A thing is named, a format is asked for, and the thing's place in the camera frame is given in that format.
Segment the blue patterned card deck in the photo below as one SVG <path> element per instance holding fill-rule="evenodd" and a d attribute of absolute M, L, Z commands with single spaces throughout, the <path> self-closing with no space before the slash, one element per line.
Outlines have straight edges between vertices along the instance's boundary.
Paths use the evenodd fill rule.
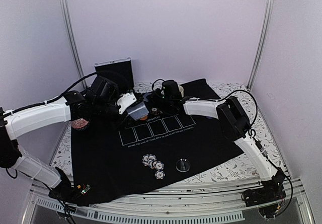
<path fill-rule="evenodd" d="M 147 109 L 144 102 L 141 102 L 140 104 L 133 107 L 128 107 L 126 109 L 126 112 L 135 121 L 144 118 L 149 114 L 149 110 Z"/>

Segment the aluminium poker chip case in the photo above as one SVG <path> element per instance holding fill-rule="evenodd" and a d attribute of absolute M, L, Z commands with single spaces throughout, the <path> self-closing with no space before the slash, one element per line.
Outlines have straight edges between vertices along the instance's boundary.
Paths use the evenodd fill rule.
<path fill-rule="evenodd" d="M 119 86 L 120 91 L 133 90 L 134 78 L 130 57 L 95 63 L 94 67 L 102 76 L 115 82 Z"/>

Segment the poker chip stack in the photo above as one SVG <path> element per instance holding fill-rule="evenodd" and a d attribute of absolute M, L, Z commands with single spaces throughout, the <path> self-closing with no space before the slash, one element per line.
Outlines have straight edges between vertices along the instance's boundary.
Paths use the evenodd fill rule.
<path fill-rule="evenodd" d="M 156 161 L 156 156 L 153 154 L 146 154 L 142 157 L 142 163 L 146 167 L 153 169 L 153 163 Z"/>

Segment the blue white chip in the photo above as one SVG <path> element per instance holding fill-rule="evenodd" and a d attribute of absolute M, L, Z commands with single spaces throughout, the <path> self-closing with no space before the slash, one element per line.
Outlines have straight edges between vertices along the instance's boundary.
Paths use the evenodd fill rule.
<path fill-rule="evenodd" d="M 164 169 L 164 164 L 161 161 L 154 161 L 152 163 L 152 166 L 156 170 L 163 170 Z"/>
<path fill-rule="evenodd" d="M 165 177 L 165 172 L 162 170 L 156 171 L 155 178 L 158 180 L 162 180 Z"/>

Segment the clear black dealer button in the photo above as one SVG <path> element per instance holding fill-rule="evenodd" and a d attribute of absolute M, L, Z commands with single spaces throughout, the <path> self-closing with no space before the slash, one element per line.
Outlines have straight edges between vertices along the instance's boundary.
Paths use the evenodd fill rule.
<path fill-rule="evenodd" d="M 188 172 L 191 168 L 191 164 L 187 159 L 179 159 L 176 162 L 176 169 L 181 173 Z"/>

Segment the red brown chip stack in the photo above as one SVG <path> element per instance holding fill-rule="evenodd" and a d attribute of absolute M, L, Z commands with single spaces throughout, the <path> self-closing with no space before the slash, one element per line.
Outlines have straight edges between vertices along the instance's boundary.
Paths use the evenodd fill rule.
<path fill-rule="evenodd" d="M 162 112 L 161 112 L 158 108 L 153 107 L 153 108 L 151 109 L 150 113 L 151 113 L 151 115 L 153 115 L 153 116 L 158 116 L 158 115 L 160 115 Z"/>

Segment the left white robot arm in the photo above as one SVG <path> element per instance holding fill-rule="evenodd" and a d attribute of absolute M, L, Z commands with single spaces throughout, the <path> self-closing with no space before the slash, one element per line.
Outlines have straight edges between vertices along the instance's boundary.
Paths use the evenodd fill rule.
<path fill-rule="evenodd" d="M 1 168 L 13 169 L 42 182 L 50 196 L 71 202 L 88 192 L 90 185 L 72 186 L 65 172 L 51 167 L 29 154 L 18 144 L 18 138 L 34 130 L 61 122 L 76 122 L 84 128 L 92 117 L 103 116 L 118 121 L 127 116 L 126 110 L 137 101 L 134 92 L 123 91 L 111 74 L 128 85 L 126 78 L 104 70 L 90 73 L 70 85 L 60 95 L 14 110 L 1 110 Z"/>

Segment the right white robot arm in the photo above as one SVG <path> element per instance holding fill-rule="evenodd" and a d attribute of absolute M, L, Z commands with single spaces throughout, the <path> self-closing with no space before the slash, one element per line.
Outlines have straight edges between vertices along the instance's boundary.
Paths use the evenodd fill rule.
<path fill-rule="evenodd" d="M 269 159 L 267 151 L 256 139 L 256 132 L 252 128 L 254 121 L 250 121 L 233 94 L 218 100 L 199 98 L 187 94 L 177 82 L 167 80 L 162 81 L 160 88 L 152 89 L 151 99 L 172 110 L 182 110 L 187 115 L 212 117 L 219 121 L 223 136 L 234 142 L 247 155 L 261 179 L 261 188 L 242 193 L 242 199 L 247 206 L 286 197 L 283 187 L 286 176 L 283 170 Z"/>

